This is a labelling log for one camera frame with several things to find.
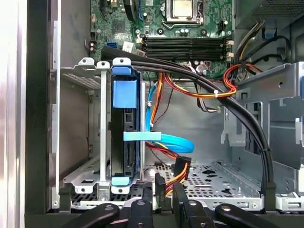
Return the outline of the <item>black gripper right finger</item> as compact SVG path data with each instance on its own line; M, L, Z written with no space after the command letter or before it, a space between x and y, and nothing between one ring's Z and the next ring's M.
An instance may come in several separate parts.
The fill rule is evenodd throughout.
M219 204L212 212L202 203L188 199L183 185L175 183L172 207L179 228L277 228L278 225L232 204Z

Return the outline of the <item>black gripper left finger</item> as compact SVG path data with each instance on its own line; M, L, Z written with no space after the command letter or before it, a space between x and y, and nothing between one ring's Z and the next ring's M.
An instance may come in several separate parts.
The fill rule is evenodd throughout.
M66 222L63 228L152 228L152 183L142 187L142 198L131 199L120 208L103 203Z

